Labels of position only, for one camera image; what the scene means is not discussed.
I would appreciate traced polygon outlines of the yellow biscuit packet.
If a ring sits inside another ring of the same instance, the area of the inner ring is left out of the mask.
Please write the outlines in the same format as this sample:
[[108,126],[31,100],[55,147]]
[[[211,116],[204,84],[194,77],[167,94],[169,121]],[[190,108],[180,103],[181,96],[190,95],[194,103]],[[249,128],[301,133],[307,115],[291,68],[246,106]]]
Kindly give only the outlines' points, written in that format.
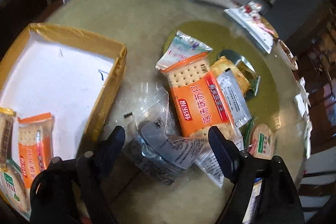
[[231,71],[245,97],[248,93],[254,97],[257,96],[261,77],[245,59],[239,58],[237,61],[231,61],[228,56],[221,56],[211,65],[210,69],[216,77],[226,71]]

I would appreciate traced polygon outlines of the orange soda cracker pack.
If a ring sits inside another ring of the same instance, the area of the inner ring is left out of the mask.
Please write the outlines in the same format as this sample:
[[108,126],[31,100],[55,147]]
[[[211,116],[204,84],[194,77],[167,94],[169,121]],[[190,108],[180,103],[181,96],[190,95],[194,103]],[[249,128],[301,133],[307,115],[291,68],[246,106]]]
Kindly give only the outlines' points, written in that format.
[[18,118],[19,165],[26,189],[31,188],[38,174],[46,170],[53,158],[52,130],[54,116],[43,113]]
[[207,53],[191,56],[164,69],[184,137],[207,138],[216,126],[224,137],[239,141],[241,134],[225,96],[210,69]]

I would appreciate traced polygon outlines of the yellow-taped white cardboard tray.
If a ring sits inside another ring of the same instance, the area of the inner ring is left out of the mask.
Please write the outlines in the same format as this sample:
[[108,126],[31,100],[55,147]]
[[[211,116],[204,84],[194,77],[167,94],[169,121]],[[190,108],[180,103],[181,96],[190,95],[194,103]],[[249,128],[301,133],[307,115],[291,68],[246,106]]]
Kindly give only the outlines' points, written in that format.
[[31,24],[1,61],[1,106],[13,109],[11,157],[19,165],[18,118],[54,116],[53,158],[27,190],[32,223],[80,223],[73,187],[95,222],[111,219],[97,168],[98,138],[125,72],[126,46],[72,27]]

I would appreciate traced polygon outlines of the round green-label cracker pack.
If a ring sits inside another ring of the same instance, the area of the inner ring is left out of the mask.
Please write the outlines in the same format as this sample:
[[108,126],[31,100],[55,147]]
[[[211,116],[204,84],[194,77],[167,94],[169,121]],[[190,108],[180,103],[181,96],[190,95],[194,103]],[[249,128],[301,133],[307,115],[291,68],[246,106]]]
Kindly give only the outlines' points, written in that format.
[[29,213],[30,202],[21,171],[11,159],[7,159],[5,170],[1,171],[1,183],[11,204],[21,213]]

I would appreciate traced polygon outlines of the yellow-wrapped cracker stack pack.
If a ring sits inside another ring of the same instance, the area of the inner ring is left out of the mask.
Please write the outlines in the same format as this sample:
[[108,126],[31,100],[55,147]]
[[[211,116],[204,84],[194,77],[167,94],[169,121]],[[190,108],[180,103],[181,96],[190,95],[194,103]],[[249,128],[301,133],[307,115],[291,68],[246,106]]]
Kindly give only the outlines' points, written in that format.
[[10,150],[13,123],[14,118],[16,117],[16,112],[13,109],[2,107],[0,110],[0,115],[1,170],[4,170],[7,166],[6,162]]

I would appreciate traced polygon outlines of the white flat box right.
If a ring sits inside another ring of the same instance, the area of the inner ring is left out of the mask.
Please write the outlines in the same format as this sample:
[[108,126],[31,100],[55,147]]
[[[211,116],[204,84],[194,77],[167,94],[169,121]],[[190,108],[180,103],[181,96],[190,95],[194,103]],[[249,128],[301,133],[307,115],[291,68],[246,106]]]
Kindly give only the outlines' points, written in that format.
[[273,36],[264,27],[254,22],[251,18],[244,16],[240,9],[224,9],[224,14],[231,17],[240,24],[252,38],[254,38],[264,52],[270,54],[273,47]]

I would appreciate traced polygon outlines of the white landscape-print snack bag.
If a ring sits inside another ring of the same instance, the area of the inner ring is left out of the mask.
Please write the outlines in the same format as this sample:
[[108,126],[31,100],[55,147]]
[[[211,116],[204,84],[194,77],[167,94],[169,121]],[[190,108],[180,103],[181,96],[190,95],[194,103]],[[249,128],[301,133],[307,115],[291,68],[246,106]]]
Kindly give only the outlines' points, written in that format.
[[168,49],[158,60],[155,68],[158,70],[165,70],[191,56],[204,52],[211,52],[212,50],[213,49],[206,43],[177,30]]

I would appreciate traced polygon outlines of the white tissues right edge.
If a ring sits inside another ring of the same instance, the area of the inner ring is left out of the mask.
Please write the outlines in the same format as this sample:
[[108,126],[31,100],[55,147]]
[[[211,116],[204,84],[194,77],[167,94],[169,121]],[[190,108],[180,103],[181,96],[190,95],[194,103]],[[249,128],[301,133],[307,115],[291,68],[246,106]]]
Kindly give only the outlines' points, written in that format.
[[303,133],[303,144],[305,146],[305,154],[306,158],[310,159],[311,157],[311,132],[313,130],[313,125],[309,116],[309,108],[311,106],[309,100],[309,93],[306,91],[305,84],[306,81],[303,77],[301,77],[298,81],[296,81],[297,86],[299,88],[299,93],[295,95],[294,101],[297,105],[298,111],[305,121],[305,129]]

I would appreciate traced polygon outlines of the silver white-text snack packet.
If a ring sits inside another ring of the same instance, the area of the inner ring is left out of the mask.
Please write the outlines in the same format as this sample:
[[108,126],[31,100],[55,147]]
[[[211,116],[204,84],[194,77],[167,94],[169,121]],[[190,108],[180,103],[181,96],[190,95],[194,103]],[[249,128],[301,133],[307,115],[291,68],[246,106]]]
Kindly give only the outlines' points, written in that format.
[[226,69],[217,77],[217,82],[226,98],[235,127],[243,127],[252,117],[232,70]]

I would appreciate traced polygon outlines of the wooden chair right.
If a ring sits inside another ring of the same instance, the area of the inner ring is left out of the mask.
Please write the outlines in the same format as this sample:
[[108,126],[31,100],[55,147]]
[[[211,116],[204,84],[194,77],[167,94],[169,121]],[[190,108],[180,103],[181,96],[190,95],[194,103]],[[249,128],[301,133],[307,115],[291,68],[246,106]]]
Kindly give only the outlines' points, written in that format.
[[335,164],[307,162],[299,179],[298,195],[308,221],[335,195]]

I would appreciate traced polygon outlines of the bowl with food scraps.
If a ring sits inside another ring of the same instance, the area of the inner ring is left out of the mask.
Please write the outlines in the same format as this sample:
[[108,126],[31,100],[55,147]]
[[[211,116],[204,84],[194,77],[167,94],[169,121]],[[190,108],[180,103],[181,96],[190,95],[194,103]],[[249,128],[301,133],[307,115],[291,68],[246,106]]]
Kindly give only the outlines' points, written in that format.
[[297,59],[296,57],[292,54],[290,49],[286,46],[286,44],[278,39],[276,43],[276,48],[285,62],[285,64],[292,70],[292,71],[297,71],[298,70],[298,64],[297,64]]

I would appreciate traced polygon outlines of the golden lazy susan turntable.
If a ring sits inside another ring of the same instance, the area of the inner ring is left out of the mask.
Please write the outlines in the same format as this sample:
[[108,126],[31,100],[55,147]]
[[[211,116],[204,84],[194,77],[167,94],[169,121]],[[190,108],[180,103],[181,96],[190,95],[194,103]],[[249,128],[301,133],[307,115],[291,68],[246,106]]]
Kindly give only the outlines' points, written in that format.
[[177,30],[213,48],[213,51],[209,53],[210,64],[217,61],[222,50],[233,50],[246,57],[256,74],[261,77],[257,96],[250,98],[247,102],[250,113],[257,118],[256,122],[267,124],[273,131],[279,129],[280,89],[266,62],[268,54],[262,53],[249,38],[234,37],[227,26],[201,20],[188,21],[173,28],[163,45],[162,53],[168,49]]

